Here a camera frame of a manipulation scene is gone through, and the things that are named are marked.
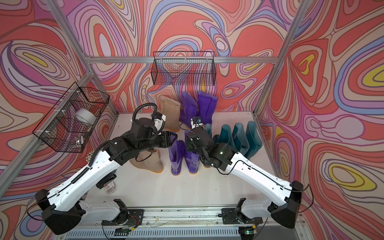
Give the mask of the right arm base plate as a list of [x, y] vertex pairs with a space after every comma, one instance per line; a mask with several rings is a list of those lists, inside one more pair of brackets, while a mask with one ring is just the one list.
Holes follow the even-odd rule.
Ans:
[[223, 208], [218, 217], [222, 219], [224, 225], [234, 224], [252, 224], [258, 226], [263, 223], [262, 218], [248, 218], [240, 211], [236, 211], [235, 208]]

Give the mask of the teal rain boot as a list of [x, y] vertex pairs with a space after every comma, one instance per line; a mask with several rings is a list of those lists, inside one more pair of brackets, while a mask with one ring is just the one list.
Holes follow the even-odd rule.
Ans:
[[244, 125], [242, 123], [235, 124], [232, 132], [232, 137], [237, 151], [245, 156], [248, 150], [250, 149], [250, 144], [246, 136]]
[[245, 154], [247, 159], [251, 159], [262, 148], [263, 142], [258, 134], [257, 124], [249, 121], [246, 129], [246, 137], [249, 143], [249, 149]]
[[233, 135], [232, 135], [232, 129], [228, 124], [224, 124], [221, 128], [221, 133], [219, 137], [220, 143], [226, 143], [230, 145], [232, 148], [236, 148]]
[[212, 138], [212, 125], [211, 124], [205, 124], [205, 130], [209, 134], [209, 136]]

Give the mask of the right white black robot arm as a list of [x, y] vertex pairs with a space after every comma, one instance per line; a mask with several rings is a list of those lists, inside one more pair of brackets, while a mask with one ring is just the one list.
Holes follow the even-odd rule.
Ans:
[[293, 229], [299, 215], [302, 193], [307, 189], [298, 181], [280, 179], [248, 160], [242, 153], [225, 143], [216, 143], [203, 127], [187, 134], [186, 147], [223, 175], [234, 175], [261, 191], [261, 200], [242, 198], [234, 209], [235, 221], [250, 224], [259, 218], [272, 218], [276, 223]]

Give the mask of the thin purple rain boot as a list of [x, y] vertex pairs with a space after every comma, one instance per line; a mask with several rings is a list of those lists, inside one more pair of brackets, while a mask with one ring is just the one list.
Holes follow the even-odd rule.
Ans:
[[182, 92], [182, 110], [180, 113], [180, 121], [191, 128], [191, 119], [196, 116], [197, 109], [197, 101], [188, 92]]

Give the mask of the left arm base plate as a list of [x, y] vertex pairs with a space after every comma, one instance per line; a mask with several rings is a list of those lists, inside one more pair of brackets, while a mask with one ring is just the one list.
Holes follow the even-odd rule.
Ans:
[[143, 222], [144, 212], [144, 209], [128, 209], [112, 221], [102, 221], [102, 225], [137, 227]]

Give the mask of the beige rain boot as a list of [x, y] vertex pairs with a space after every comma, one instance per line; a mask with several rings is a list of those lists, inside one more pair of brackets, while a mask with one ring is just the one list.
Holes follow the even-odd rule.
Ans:
[[158, 149], [140, 152], [137, 158], [130, 159], [130, 163], [138, 169], [149, 170], [158, 174], [164, 169]]
[[180, 130], [181, 104], [165, 96], [160, 96], [161, 113], [166, 116], [165, 128], [178, 132]]

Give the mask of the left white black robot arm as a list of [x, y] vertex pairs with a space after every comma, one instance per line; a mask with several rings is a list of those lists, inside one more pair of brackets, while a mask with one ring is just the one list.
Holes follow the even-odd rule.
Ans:
[[55, 235], [67, 233], [86, 222], [125, 224], [130, 214], [122, 200], [91, 204], [82, 201], [81, 197], [93, 186], [110, 181], [114, 171], [129, 160], [137, 161], [140, 153], [169, 148], [177, 135], [164, 131], [165, 119], [154, 103], [137, 107], [129, 131], [99, 145], [89, 163], [64, 183], [35, 194], [37, 205], [42, 210], [41, 220]]

